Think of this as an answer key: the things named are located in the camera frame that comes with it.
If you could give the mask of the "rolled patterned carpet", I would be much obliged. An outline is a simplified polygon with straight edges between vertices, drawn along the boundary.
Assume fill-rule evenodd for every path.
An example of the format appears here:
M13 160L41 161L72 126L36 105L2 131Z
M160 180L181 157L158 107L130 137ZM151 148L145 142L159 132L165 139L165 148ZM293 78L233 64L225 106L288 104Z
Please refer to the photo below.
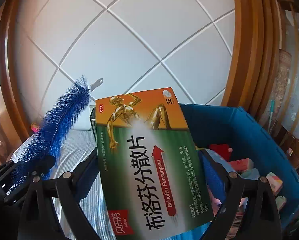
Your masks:
M270 93L270 98L266 106L266 109L259 120L259 124L265 130L268 130L270 114L272 113L272 119L270 123L270 128L272 128L275 120L277 119L279 110L282 106L287 89L291 61L291 54L283 49L280 49L278 69L274 80L273 88Z

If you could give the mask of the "red plush toy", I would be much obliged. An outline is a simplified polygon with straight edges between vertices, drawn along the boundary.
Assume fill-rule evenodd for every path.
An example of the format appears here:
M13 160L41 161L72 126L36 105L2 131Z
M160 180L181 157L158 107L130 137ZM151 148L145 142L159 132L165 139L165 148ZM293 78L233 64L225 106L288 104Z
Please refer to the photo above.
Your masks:
M233 149L228 144L211 144L209 149L216 152L226 161L230 161Z

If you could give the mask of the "small pink tissue pack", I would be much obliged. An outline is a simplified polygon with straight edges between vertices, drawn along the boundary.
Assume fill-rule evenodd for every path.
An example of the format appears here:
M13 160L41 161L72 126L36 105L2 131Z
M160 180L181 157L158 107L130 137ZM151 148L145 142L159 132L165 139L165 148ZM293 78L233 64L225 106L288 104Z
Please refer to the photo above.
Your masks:
M236 172L245 172L254 168L254 162L249 158L230 161L229 164Z

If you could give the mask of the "black gift box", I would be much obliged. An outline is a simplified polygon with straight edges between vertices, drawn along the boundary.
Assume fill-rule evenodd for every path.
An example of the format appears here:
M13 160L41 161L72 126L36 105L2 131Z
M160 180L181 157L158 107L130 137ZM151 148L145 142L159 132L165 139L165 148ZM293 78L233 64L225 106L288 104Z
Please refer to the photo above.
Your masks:
M96 108L95 107L91 109L90 123L91 123L92 131L93 133L95 133L95 129L96 129Z

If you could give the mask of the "wooden chair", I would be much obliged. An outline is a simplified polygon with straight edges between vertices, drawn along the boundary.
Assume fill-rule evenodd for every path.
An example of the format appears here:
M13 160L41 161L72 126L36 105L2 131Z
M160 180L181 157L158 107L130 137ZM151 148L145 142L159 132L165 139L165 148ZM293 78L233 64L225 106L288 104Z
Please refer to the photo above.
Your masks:
M288 132L284 127L281 127L280 133L282 134L280 147L299 176L299 139Z

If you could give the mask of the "pink white tissue pack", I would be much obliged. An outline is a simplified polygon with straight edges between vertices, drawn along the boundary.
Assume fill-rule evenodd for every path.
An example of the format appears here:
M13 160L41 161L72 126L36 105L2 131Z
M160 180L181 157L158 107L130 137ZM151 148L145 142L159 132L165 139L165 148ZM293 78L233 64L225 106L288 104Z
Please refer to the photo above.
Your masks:
M276 196L279 194L283 187L283 181L273 172L269 172L266 178L270 184L273 194Z

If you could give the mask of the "blue bottle brush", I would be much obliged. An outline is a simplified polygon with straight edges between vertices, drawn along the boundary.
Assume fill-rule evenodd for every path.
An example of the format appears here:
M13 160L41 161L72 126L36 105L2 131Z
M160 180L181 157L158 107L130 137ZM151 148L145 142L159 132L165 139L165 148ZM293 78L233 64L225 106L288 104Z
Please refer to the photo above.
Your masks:
M26 177L43 163L45 157L52 156L56 161L59 160L60 147L69 130L88 107L90 93L102 83L103 78L100 78L88 85L87 79L80 77L57 100L53 109L45 114L40 130L32 136L18 156L20 166L11 173L12 187L7 191L8 194L24 183Z

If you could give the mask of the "pink can grey cap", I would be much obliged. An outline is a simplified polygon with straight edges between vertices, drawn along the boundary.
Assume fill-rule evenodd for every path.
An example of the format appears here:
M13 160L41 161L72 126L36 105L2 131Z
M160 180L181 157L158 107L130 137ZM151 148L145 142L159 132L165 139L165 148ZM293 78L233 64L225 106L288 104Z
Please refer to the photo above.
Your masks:
M33 122L31 124L31 130L34 132L34 133L37 133L40 131L40 125L37 124L36 122Z

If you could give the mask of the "blue plastic storage crate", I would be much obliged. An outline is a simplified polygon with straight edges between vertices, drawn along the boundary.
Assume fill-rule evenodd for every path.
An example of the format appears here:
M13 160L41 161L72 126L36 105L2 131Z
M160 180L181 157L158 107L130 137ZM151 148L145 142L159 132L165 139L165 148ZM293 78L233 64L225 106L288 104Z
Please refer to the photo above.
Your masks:
M281 191L274 195L283 235L299 208L299 176L272 137L242 107L183 104L181 110L199 150L228 144L233 149L231 159L249 158L260 177L273 172L283 181Z

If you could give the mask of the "green orange medicine box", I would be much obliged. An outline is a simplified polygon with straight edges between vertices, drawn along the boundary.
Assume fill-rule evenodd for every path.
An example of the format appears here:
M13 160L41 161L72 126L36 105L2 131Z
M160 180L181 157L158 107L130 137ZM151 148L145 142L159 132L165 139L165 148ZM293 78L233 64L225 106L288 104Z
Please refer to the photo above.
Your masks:
M116 239L200 239L213 211L203 167L170 87L98 99L102 189Z

